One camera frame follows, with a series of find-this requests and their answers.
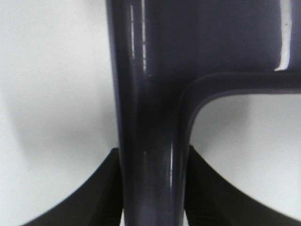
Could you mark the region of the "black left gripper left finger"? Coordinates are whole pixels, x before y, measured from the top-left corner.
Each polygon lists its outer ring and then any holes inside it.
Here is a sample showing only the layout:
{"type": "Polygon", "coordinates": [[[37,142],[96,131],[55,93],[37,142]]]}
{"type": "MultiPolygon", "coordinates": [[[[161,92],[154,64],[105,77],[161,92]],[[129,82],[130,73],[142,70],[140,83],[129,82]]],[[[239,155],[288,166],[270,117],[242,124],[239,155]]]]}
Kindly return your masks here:
{"type": "Polygon", "coordinates": [[[123,210],[119,150],[113,148],[92,176],[28,226],[118,226],[123,210]]]}

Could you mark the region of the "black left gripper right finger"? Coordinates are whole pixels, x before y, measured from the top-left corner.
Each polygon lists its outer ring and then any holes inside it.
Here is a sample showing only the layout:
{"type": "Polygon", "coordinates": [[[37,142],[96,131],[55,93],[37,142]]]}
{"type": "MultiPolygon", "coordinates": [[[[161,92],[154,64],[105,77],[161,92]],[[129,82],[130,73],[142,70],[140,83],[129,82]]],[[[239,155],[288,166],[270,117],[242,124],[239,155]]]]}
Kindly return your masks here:
{"type": "Polygon", "coordinates": [[[300,221],[277,212],[241,192],[190,146],[185,204],[190,226],[299,226],[300,221]]]}

